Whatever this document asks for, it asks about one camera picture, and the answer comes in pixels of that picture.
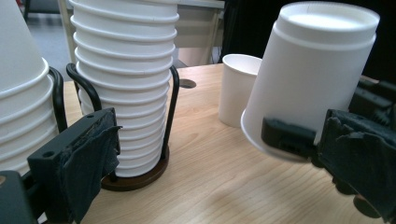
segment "dark object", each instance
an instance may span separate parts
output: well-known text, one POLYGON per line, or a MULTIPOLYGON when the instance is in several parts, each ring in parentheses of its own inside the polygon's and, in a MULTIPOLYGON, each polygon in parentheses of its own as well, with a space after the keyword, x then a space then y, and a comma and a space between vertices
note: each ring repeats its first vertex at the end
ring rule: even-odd
POLYGON ((262 140, 325 168, 367 217, 396 223, 395 106, 393 84, 362 79, 350 113, 328 111, 318 147, 314 132, 276 119, 263 119, 262 140))
POLYGON ((26 21, 29 13, 60 13, 57 0, 23 0, 22 2, 24 4, 23 17, 26 21))
POLYGON ((49 222, 79 223, 100 190, 101 178, 118 165, 118 129, 113 108, 97 111, 32 154, 31 171, 22 178, 16 172, 2 172, 0 204, 15 204, 19 213, 2 209, 0 222, 34 223, 32 218, 45 212, 49 222))
POLYGON ((396 85, 387 81, 361 79, 349 105, 349 112, 395 129, 396 85))
POLYGON ((64 79, 53 67, 49 68, 49 74, 53 78, 52 104, 58 124, 59 133, 67 129, 66 113, 64 111, 64 79))
POLYGON ((18 172, 0 171, 0 195, 1 223, 37 223, 18 172))
POLYGON ((114 109, 94 112, 29 158, 32 177, 46 189, 51 222, 80 222, 99 193, 100 181, 118 165, 114 109))
POLYGON ((309 158, 316 154, 314 146, 316 132, 296 125, 286 124, 278 119, 262 121, 262 140, 270 147, 309 158))
POLYGON ((384 221, 396 221, 396 132, 335 110, 329 110, 323 130, 318 154, 326 169, 356 190, 384 221))

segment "upside-down paper cup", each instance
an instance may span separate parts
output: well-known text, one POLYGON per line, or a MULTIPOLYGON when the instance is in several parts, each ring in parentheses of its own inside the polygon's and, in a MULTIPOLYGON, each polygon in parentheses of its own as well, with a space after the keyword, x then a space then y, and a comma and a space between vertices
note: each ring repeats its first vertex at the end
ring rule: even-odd
POLYGON ((38 77, 46 64, 16 1, 2 1, 0 15, 1 92, 38 77))
POLYGON ((328 109, 347 110, 375 42, 379 17, 371 10, 329 2, 282 7, 242 116, 247 139, 263 152, 300 157, 267 146, 262 120, 280 119, 317 132, 328 109))
POLYGON ((35 78, 8 90, 0 91, 0 118, 20 113, 49 94, 52 82, 47 77, 49 67, 47 63, 45 64, 46 69, 41 74, 36 74, 35 78))

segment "cup rim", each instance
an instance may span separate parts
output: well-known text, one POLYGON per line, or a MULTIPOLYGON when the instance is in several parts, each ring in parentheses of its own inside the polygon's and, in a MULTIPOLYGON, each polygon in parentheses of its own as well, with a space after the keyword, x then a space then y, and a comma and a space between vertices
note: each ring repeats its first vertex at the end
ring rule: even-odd
POLYGON ((115 52, 111 52, 108 50, 98 49, 98 48, 89 46, 89 45, 83 43, 83 41, 81 42, 81 40, 78 40, 77 34, 78 33, 73 34, 73 39, 75 40, 75 42, 77 43, 79 48, 87 49, 94 53, 105 55, 107 57, 114 57, 114 58, 121 58, 121 59, 137 59, 137 60, 157 59, 157 58, 163 58, 163 57, 171 55, 176 49, 176 46, 174 44, 171 50, 168 50, 168 51, 162 52, 162 53, 158 53, 158 54, 141 54, 141 55, 140 54, 121 54, 121 53, 115 53, 115 52))
POLYGON ((70 3, 73 5, 74 8, 79 9, 81 11, 85 11, 94 15, 107 17, 110 19, 121 20, 121 21, 136 21, 136 22, 143 22, 143 23, 174 23, 178 21, 179 15, 176 14, 173 17, 148 17, 148 16, 136 16, 136 15, 125 15, 120 14, 112 11, 102 10, 96 7, 89 7, 84 4, 75 2, 73 0, 69 0, 70 3))
POLYGON ((105 83, 105 82, 99 81, 97 79, 94 79, 94 78, 92 78, 90 76, 87 76, 87 74, 85 72, 81 71, 81 70, 78 70, 78 73, 82 77, 88 79, 91 83, 93 83, 96 86, 100 86, 102 88, 111 89, 111 90, 115 90, 115 91, 146 91, 146 90, 152 90, 152 89, 156 89, 156 88, 159 88, 159 87, 165 85, 166 83, 169 82, 169 79, 171 78, 171 75, 168 74, 167 78, 164 78, 163 80, 158 81, 157 83, 154 83, 154 84, 151 84, 151 85, 146 85, 146 86, 143 86, 143 85, 139 85, 139 86, 130 86, 130 85, 128 85, 128 86, 117 86, 117 85, 112 85, 112 84, 109 84, 109 83, 105 83))
POLYGON ((97 63, 92 63, 88 62, 87 60, 81 58, 81 56, 78 54, 78 48, 75 49, 75 55, 78 58, 79 61, 87 64, 88 66, 91 66, 93 68, 103 70, 109 73, 116 73, 116 74, 124 74, 124 75, 147 75, 147 74, 155 74, 155 73, 160 73, 166 69, 169 69, 173 65, 173 61, 170 60, 170 62, 162 67, 157 67, 154 69, 142 69, 142 70, 130 70, 130 69, 114 69, 108 66, 103 66, 97 63))
POLYGON ((251 72, 243 71, 243 70, 241 70, 241 69, 237 69, 237 68, 235 68, 234 66, 231 66, 230 63, 227 62, 227 59, 228 59, 228 58, 231 58, 231 57, 241 57, 241 56, 244 57, 244 58, 249 58, 249 59, 251 59, 251 60, 255 60, 255 61, 257 61, 257 62, 260 61, 260 63, 261 63, 261 61, 262 61, 261 58, 254 57, 254 56, 250 56, 250 55, 246 55, 246 54, 227 54, 227 55, 225 55, 225 56, 223 57, 222 61, 223 61, 224 65, 226 65, 228 68, 230 68, 230 69, 232 69, 232 70, 238 72, 238 74, 240 74, 240 75, 245 75, 245 76, 249 76, 249 77, 256 77, 256 76, 257 76, 257 73, 251 73, 251 72))
POLYGON ((17 133, 14 132, 14 134, 12 135, 8 134, 7 136, 0 136, 0 146, 6 142, 9 142, 15 138, 18 138, 22 135, 29 133, 33 129, 40 126, 40 124, 42 124, 45 120, 49 119, 52 116, 52 114, 53 114, 53 109, 49 110, 41 118, 35 119, 32 123, 29 123, 28 125, 21 127, 21 129, 18 130, 19 132, 17 133))
POLYGON ((4 91, 0 91, 0 100, 4 99, 6 97, 9 97, 11 95, 18 94, 22 91, 26 91, 27 89, 30 89, 35 84, 37 84, 41 79, 44 79, 44 77, 48 74, 50 67, 44 58, 41 58, 41 59, 43 60, 43 63, 44 63, 44 69, 41 72, 41 74, 39 74, 37 77, 35 77, 27 82, 22 83, 21 85, 12 87, 12 88, 4 90, 4 91))
POLYGON ((158 141, 158 140, 160 140, 161 138, 163 138, 163 134, 164 134, 164 133, 165 133, 165 128, 163 128, 163 132, 162 132, 161 134, 159 134, 156 138, 154 138, 153 140, 149 141, 148 143, 143 144, 143 145, 141 145, 141 146, 121 147, 121 152, 122 152, 123 150, 125 150, 125 151, 133 151, 133 150, 138 150, 138 149, 143 148, 143 147, 148 147, 149 145, 152 145, 152 144, 154 144, 156 141, 158 141))
MULTIPOLYGON (((147 104, 153 103, 155 101, 158 101, 161 98, 167 98, 164 96, 166 96, 166 93, 168 93, 168 91, 169 91, 169 85, 165 91, 161 92, 160 94, 158 94, 154 97, 140 99, 140 100, 133 100, 133 101, 132 100, 130 100, 130 101, 116 100, 116 99, 110 99, 110 98, 106 98, 106 97, 102 97, 102 96, 99 96, 99 98, 102 102, 106 102, 106 103, 113 104, 113 105, 147 105, 147 104)), ((84 101, 82 98, 80 98, 80 100, 81 100, 81 102, 84 102, 86 105, 89 105, 88 102, 84 101)))
POLYGON ((123 156, 123 155, 122 155, 122 151, 124 151, 124 150, 122 150, 121 153, 120 153, 120 155, 117 156, 117 159, 125 160, 125 161, 126 161, 126 160, 140 159, 141 157, 147 156, 147 155, 149 155, 150 153, 154 152, 155 150, 158 150, 158 148, 161 146, 162 143, 163 143, 163 142, 159 141, 159 142, 156 143, 155 145, 153 144, 154 147, 153 147, 151 150, 145 151, 144 153, 142 153, 142 154, 140 154, 140 155, 123 156))
POLYGON ((148 117, 150 115, 153 115, 155 113, 158 113, 161 109, 163 111, 165 111, 164 113, 166 113, 166 104, 163 104, 162 106, 156 108, 155 110, 150 110, 149 112, 145 112, 145 113, 139 113, 139 114, 132 114, 131 115, 124 115, 124 114, 117 114, 116 117, 120 118, 120 119, 142 119, 144 117, 148 117))
POLYGON ((38 101, 36 101, 34 104, 29 105, 27 107, 25 107, 23 110, 20 110, 16 113, 7 115, 5 117, 0 118, 0 125, 5 124, 5 123, 9 123, 14 119, 18 119, 26 114, 28 114, 30 111, 37 109, 39 106, 43 105, 44 102, 46 102, 50 96, 52 95, 52 78, 48 77, 48 79, 50 79, 51 85, 49 88, 49 91, 38 101))
POLYGON ((154 158, 151 158, 150 160, 148 160, 148 161, 146 161, 146 162, 143 162, 143 163, 141 163, 141 164, 138 164, 138 165, 132 165, 132 166, 117 166, 117 168, 119 168, 119 169, 121 169, 121 170, 129 170, 129 169, 134 169, 134 168, 139 168, 139 167, 141 167, 141 166, 144 166, 144 165, 148 165, 148 164, 150 164, 150 163, 152 163, 153 161, 156 161, 160 156, 161 156, 161 151, 160 150, 158 150, 158 155, 156 155, 154 158))
POLYGON ((177 30, 175 29, 175 31, 171 34, 171 35, 163 35, 163 36, 151 36, 151 37, 146 37, 146 36, 139 36, 139 35, 120 35, 120 34, 114 34, 111 32, 107 32, 107 31, 103 31, 103 30, 97 30, 97 29, 93 29, 89 26, 83 25, 80 22, 76 21, 74 19, 74 16, 72 16, 70 18, 70 21, 73 23, 74 26, 76 26, 77 29, 81 29, 84 30, 85 32, 89 32, 92 33, 94 35, 101 35, 104 37, 108 37, 108 38, 114 38, 114 39, 118 39, 118 40, 126 40, 126 41, 140 41, 140 42, 163 42, 166 40, 172 40, 177 36, 177 30))
POLYGON ((296 2, 296 3, 289 3, 286 4, 285 6, 283 6, 280 9, 279 12, 279 18, 282 18, 285 21, 291 22, 294 25, 297 26, 301 26, 307 29, 318 29, 318 30, 322 30, 322 31, 333 31, 333 32, 355 32, 355 31, 361 31, 361 30, 368 30, 368 29, 372 29, 375 28, 378 25, 379 22, 379 15, 372 11, 371 9, 365 8, 365 7, 359 7, 359 6, 355 6, 355 5, 351 5, 351 4, 346 4, 346 3, 336 3, 336 2, 320 2, 320 1, 313 1, 313 2, 296 2), (290 16, 292 14, 295 14, 296 11, 293 11, 294 8, 297 7, 304 7, 304 6, 309 6, 309 12, 305 10, 306 13, 314 13, 314 12, 321 12, 321 14, 318 15, 322 15, 324 12, 323 8, 329 8, 329 7, 334 7, 337 8, 337 10, 334 10, 333 12, 337 12, 338 15, 341 14, 346 14, 346 11, 348 11, 348 15, 352 16, 356 18, 356 15, 361 15, 362 13, 365 14, 365 16, 370 16, 370 24, 367 23, 364 26, 360 26, 360 27, 350 27, 350 28, 343 28, 341 29, 340 27, 318 27, 315 26, 315 28, 313 28, 311 25, 308 24, 303 24, 300 22, 296 22, 296 21, 291 21, 290 20, 290 16))
POLYGON ((146 137, 154 135, 155 133, 157 133, 164 126, 165 118, 162 118, 162 119, 163 120, 162 120, 161 125, 159 127, 155 128, 153 131, 151 131, 149 133, 142 133, 142 134, 136 135, 134 137, 125 137, 125 138, 120 137, 120 141, 122 141, 122 140, 124 140, 124 141, 134 141, 134 140, 143 139, 143 138, 146 138, 146 137))
POLYGON ((40 135, 40 137, 38 137, 34 141, 24 145, 23 147, 17 148, 16 150, 11 150, 8 153, 0 155, 0 161, 4 161, 9 158, 15 157, 18 154, 21 154, 24 151, 28 150, 29 148, 36 146, 40 142, 44 141, 44 139, 49 137, 51 134, 53 134, 56 130, 57 130, 57 125, 53 124, 50 128, 48 128, 48 131, 46 132, 46 134, 40 135))
POLYGON ((136 130, 136 129, 143 129, 143 128, 147 128, 150 125, 153 125, 154 123, 160 121, 160 119, 163 119, 165 117, 165 113, 166 110, 164 110, 160 116, 158 116, 157 118, 151 120, 150 122, 147 122, 145 124, 141 124, 141 125, 135 125, 135 126, 122 126, 122 130, 125 131, 129 131, 129 130, 136 130))

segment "cup stack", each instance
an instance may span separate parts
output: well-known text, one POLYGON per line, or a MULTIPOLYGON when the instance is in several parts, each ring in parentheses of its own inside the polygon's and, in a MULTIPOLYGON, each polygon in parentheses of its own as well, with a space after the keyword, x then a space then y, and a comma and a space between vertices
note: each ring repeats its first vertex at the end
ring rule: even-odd
MULTIPOLYGON (((161 157, 169 68, 179 0, 71 0, 78 73, 95 87, 102 107, 116 109, 119 177, 150 171, 161 157)), ((78 97, 93 111, 87 92, 78 97)))
POLYGON ((29 171, 27 157, 58 134, 49 65, 17 3, 0 7, 0 170, 29 171))

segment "black metal cup holder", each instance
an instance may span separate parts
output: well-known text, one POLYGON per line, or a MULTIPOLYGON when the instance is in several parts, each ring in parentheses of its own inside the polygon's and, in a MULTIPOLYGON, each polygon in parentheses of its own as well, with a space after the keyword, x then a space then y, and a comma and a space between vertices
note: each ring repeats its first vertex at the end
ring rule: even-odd
MULTIPOLYGON (((118 177, 115 172, 112 172, 110 175, 108 175, 102 180, 103 189, 109 189, 114 191, 128 191, 133 189, 141 189, 146 185, 149 185, 150 183, 157 180, 165 171, 169 162, 168 142, 169 142, 170 132, 172 129, 173 118, 175 115, 177 96, 179 90, 178 72, 174 66, 170 68, 170 71, 173 77, 172 98, 170 101, 165 133, 163 137, 163 148, 159 162, 149 172, 139 176, 118 177)), ((81 88, 83 88, 88 93, 92 101, 93 110, 97 111, 102 109, 102 104, 95 88, 87 79, 85 79, 84 77, 78 74, 76 66, 73 63, 70 63, 66 66, 66 72, 67 75, 69 75, 75 81, 75 83, 77 83, 81 88)))

